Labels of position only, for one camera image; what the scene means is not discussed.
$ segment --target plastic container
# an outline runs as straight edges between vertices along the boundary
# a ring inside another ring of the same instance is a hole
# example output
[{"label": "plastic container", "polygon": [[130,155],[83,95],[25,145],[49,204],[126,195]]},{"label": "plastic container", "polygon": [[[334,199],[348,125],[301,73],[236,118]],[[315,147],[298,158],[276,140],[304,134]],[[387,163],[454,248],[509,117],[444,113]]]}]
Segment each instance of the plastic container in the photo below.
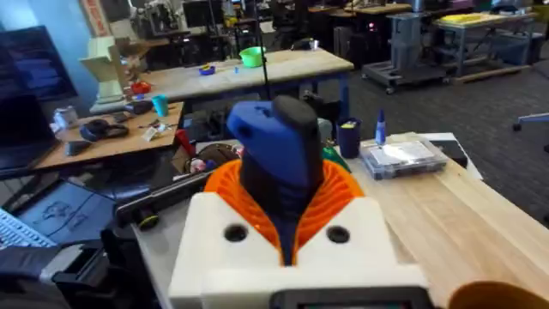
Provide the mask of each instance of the plastic container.
[{"label": "plastic container", "polygon": [[337,123],[337,143],[340,144],[341,156],[353,159],[359,156],[360,124],[356,118],[347,118]]},{"label": "plastic container", "polygon": [[200,72],[200,75],[201,75],[201,76],[210,76],[210,75],[212,75],[213,73],[215,73],[215,66],[213,66],[213,65],[211,65],[211,66],[207,65],[207,66],[198,68],[198,72]]},{"label": "plastic container", "polygon": [[363,146],[360,158],[375,180],[436,172],[448,161],[448,157],[427,140]]},{"label": "plastic container", "polygon": [[154,110],[160,117],[165,117],[168,115],[168,98],[163,95],[157,95],[152,98]]},{"label": "plastic container", "polygon": [[242,58],[244,66],[248,68],[256,68],[263,65],[263,60],[261,57],[261,47],[259,46],[246,48],[245,50],[241,51],[239,55]]}]

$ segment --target blue glue bottle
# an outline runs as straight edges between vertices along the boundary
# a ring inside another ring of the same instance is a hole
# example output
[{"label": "blue glue bottle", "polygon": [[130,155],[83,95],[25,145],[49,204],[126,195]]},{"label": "blue glue bottle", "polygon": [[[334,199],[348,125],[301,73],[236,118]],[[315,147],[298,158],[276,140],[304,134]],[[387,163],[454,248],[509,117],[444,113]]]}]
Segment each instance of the blue glue bottle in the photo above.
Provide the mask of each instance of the blue glue bottle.
[{"label": "blue glue bottle", "polygon": [[377,145],[385,144],[385,113],[383,109],[379,110],[379,115],[377,115],[376,143]]}]

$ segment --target red object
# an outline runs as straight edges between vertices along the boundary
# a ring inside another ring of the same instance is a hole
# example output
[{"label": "red object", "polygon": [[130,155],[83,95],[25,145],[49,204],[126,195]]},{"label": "red object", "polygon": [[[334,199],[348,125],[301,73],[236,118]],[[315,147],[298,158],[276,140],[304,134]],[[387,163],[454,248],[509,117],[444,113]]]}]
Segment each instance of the red object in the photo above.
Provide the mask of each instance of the red object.
[{"label": "red object", "polygon": [[185,149],[187,154],[190,155],[191,158],[196,156],[196,148],[195,146],[190,144],[189,138],[187,137],[187,133],[185,133],[185,130],[183,129],[177,130],[175,132],[175,137],[178,139],[181,146],[183,146],[183,148]]},{"label": "red object", "polygon": [[148,94],[151,92],[151,85],[148,82],[134,82],[131,84],[131,91],[134,94]]}]

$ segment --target black tool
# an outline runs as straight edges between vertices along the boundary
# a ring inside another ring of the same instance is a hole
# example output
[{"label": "black tool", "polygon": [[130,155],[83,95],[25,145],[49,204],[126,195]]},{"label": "black tool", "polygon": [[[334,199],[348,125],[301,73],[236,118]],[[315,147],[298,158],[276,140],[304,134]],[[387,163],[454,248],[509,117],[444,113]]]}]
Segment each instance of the black tool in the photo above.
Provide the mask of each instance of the black tool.
[{"label": "black tool", "polygon": [[67,142],[65,144],[65,155],[67,156],[79,155],[91,145],[92,143],[87,141]]},{"label": "black tool", "polygon": [[136,223],[141,229],[149,229],[158,222],[157,212],[173,206],[199,192],[213,171],[191,174],[162,189],[146,192],[131,201],[122,201],[115,207],[115,217],[120,227]]},{"label": "black tool", "polygon": [[112,118],[114,119],[114,122],[117,124],[121,124],[123,122],[126,122],[130,117],[126,116],[124,112],[115,112],[112,114]]},{"label": "black tool", "polygon": [[134,115],[141,115],[152,109],[153,109],[153,102],[148,100],[130,102],[124,106],[124,110]]},{"label": "black tool", "polygon": [[270,308],[434,309],[427,290],[421,287],[311,288],[273,294]]}]

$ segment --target circular hole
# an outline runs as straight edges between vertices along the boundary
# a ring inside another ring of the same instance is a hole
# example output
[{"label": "circular hole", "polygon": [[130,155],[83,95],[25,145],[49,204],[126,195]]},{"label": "circular hole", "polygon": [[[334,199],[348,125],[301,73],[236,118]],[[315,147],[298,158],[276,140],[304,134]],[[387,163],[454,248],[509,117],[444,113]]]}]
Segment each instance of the circular hole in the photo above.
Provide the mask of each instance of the circular hole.
[{"label": "circular hole", "polygon": [[230,242],[242,241],[248,236],[248,229],[241,224],[232,224],[225,229],[225,239]]},{"label": "circular hole", "polygon": [[346,228],[340,226],[329,227],[326,230],[328,238],[336,244],[345,244],[351,238],[351,234]]},{"label": "circular hole", "polygon": [[243,137],[243,138],[250,138],[251,137],[251,130],[250,128],[248,128],[247,126],[241,126],[238,128],[238,133],[240,133],[240,135]]}]

